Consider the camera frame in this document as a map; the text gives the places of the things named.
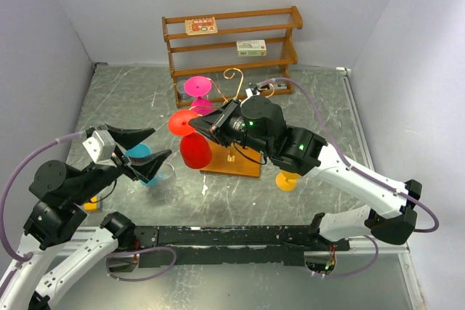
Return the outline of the red wine glass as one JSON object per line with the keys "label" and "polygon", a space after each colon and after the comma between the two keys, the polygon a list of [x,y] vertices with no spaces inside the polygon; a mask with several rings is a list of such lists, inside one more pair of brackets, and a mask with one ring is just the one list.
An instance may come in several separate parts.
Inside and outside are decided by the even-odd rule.
{"label": "red wine glass", "polygon": [[189,124],[198,114],[193,110],[178,110],[169,119],[168,129],[180,136],[180,153],[185,165],[192,169],[202,169],[210,164],[212,151],[206,139]]}

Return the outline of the pink wine glass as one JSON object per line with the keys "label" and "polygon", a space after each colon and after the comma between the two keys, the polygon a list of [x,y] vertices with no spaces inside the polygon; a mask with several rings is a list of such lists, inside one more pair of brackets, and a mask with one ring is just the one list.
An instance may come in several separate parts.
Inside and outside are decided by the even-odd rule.
{"label": "pink wine glass", "polygon": [[211,80],[205,76],[193,76],[186,80],[185,93],[194,98],[190,106],[192,111],[199,115],[208,115],[214,111],[214,106],[208,99],[211,87]]}

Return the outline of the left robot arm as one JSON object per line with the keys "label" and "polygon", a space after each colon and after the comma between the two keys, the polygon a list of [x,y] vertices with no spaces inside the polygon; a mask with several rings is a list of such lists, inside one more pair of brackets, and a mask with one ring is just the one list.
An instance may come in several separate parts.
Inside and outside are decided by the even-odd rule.
{"label": "left robot arm", "polygon": [[49,265],[63,251],[87,217],[82,208],[106,187],[116,186],[120,176],[148,183],[158,173],[171,150],[143,158],[128,157],[130,150],[155,133],[155,129],[119,129],[108,124],[62,136],[38,148],[10,175],[1,194],[5,204],[13,181],[37,155],[74,139],[82,139],[92,159],[83,169],[60,160],[43,163],[29,191],[36,198],[23,227],[17,249],[1,232],[1,244],[12,257],[1,278],[2,309],[52,309],[65,293],[102,259],[125,258],[135,264],[142,250],[137,247],[134,223],[122,213],[109,213],[95,233],[62,264]]}

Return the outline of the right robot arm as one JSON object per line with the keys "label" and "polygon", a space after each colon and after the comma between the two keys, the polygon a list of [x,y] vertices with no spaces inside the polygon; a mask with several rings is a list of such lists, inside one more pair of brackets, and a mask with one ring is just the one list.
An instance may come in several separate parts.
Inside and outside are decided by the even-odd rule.
{"label": "right robot arm", "polygon": [[225,106],[189,122],[198,133],[227,147],[240,145],[261,153],[280,170],[329,183],[364,205],[342,213],[323,213],[308,233],[309,244],[326,249],[333,241],[369,234],[391,245],[402,245],[416,228],[414,208],[422,186],[388,179],[343,158],[318,134],[287,125],[281,106],[263,96]]}

